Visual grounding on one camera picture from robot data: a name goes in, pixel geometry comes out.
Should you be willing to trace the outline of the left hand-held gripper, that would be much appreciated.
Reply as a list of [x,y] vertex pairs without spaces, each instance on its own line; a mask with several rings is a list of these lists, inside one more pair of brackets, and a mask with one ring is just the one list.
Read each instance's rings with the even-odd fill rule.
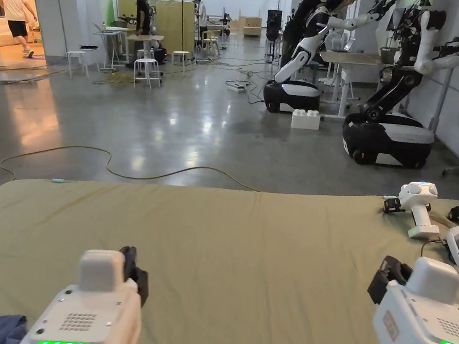
[[78,281],[51,301],[20,344],[137,344],[148,274],[137,250],[89,250],[78,263]]

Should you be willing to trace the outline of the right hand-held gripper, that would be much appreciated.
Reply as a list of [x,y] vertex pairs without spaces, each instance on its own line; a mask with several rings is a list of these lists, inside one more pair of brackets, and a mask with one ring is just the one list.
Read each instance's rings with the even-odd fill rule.
[[459,344],[459,273],[420,257],[415,265],[386,256],[367,292],[376,305],[380,344]]

